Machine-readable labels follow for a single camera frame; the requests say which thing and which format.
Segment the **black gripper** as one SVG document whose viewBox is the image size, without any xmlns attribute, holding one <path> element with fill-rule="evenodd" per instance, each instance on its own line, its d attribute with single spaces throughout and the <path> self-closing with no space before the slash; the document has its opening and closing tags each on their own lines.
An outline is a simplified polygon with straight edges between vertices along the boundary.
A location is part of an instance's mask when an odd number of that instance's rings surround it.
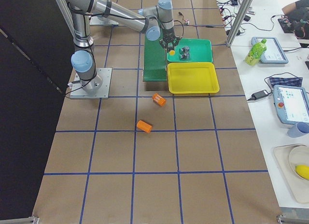
<svg viewBox="0 0 309 224">
<path fill-rule="evenodd" d="M 180 36 L 175 34 L 174 28 L 170 29 L 161 29 L 162 37 L 159 40 L 159 43 L 162 48 L 165 50 L 174 50 L 174 48 L 179 44 Z"/>
</svg>

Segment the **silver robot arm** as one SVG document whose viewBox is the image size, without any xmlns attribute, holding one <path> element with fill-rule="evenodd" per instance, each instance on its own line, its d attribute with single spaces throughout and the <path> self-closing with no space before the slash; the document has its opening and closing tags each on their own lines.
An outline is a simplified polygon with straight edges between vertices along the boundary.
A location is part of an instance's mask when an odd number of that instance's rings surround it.
<svg viewBox="0 0 309 224">
<path fill-rule="evenodd" d="M 89 95 L 97 92 L 104 82 L 96 69 L 94 40 L 90 34 L 90 16 L 102 16 L 143 33 L 149 41 L 158 41 L 167 51 L 180 41 L 175 34 L 171 0 L 159 0 L 151 8 L 133 12 L 111 0 L 65 0 L 70 10 L 75 52 L 71 64 L 79 76 L 80 89 Z"/>
</svg>

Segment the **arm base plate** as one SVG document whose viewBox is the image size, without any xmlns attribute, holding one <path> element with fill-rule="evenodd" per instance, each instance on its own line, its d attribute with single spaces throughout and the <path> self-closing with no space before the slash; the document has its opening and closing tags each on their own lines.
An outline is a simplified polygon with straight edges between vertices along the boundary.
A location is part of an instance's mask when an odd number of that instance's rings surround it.
<svg viewBox="0 0 309 224">
<path fill-rule="evenodd" d="M 119 26 L 118 22 L 103 16 L 90 16 L 89 22 L 91 26 Z"/>
<path fill-rule="evenodd" d="M 74 75 L 69 98 L 70 99 L 107 99 L 109 97 L 109 90 L 112 77 L 112 68 L 96 68 L 97 75 L 90 82 L 81 81 L 77 73 Z"/>
</svg>

